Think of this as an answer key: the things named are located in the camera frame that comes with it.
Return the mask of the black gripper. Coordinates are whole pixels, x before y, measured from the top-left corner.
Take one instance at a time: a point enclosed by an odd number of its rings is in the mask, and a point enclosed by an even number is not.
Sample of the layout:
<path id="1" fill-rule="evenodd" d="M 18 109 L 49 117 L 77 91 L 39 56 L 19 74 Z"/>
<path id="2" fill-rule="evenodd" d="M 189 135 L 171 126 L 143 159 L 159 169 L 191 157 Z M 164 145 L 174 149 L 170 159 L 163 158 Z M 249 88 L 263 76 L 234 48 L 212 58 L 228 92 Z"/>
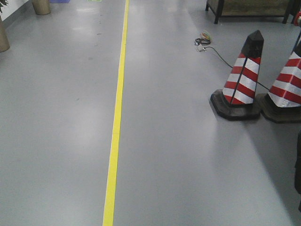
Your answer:
<path id="1" fill-rule="evenodd" d="M 297 158 L 295 162 L 294 188 L 297 193 L 301 194 L 301 132 L 297 138 Z"/>

